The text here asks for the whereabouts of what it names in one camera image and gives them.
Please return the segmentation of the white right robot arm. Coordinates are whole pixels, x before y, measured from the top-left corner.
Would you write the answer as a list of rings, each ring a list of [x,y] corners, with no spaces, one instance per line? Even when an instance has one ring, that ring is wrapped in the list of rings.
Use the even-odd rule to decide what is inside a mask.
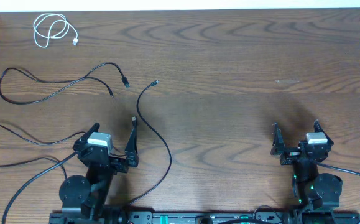
[[[273,124],[273,143],[270,154],[280,157],[282,166],[292,166],[292,190],[298,205],[280,218],[281,223],[360,223],[360,214],[336,213],[342,194],[341,177],[320,173],[319,166],[360,177],[360,172],[324,164],[334,142],[325,133],[319,121],[314,121],[314,131],[296,147],[287,147],[277,123]]]

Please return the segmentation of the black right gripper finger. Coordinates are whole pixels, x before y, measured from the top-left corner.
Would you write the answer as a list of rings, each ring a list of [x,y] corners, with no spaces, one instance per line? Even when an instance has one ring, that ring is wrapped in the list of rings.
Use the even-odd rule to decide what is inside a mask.
[[[274,123],[273,127],[274,140],[272,143],[270,154],[276,156],[281,155],[285,151],[285,143],[282,137],[281,130],[279,129],[279,125],[277,123]]]
[[[328,142],[327,144],[329,144],[330,146],[334,145],[334,142],[332,141],[332,139],[325,133],[325,131],[323,130],[323,128],[321,127],[320,123],[318,120],[315,120],[313,123],[313,127],[314,127],[314,131],[317,132],[322,132],[325,137],[327,138]]]

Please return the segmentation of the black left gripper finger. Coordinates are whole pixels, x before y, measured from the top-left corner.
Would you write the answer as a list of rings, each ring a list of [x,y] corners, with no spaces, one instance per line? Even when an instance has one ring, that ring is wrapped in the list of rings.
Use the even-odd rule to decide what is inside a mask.
[[[99,123],[95,123],[85,134],[83,134],[79,139],[77,139],[73,145],[74,151],[83,151],[87,149],[90,144],[88,143],[88,138],[94,133],[98,132],[100,127]]]
[[[125,147],[125,154],[128,166],[137,167],[139,163],[137,151],[137,123],[133,123],[132,125],[133,129]]]

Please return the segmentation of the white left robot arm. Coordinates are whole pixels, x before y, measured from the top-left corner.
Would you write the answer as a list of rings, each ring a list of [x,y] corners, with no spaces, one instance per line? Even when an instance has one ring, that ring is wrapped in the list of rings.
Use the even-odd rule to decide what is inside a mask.
[[[60,186],[59,197],[62,209],[51,213],[50,223],[128,223],[128,214],[121,208],[106,205],[109,188],[114,175],[126,173],[139,163],[137,153],[137,121],[132,118],[132,131],[124,150],[125,157],[111,156],[113,144],[111,136],[100,133],[99,123],[95,123],[73,145],[74,153],[58,165],[74,156],[88,168],[85,176],[73,175]]]

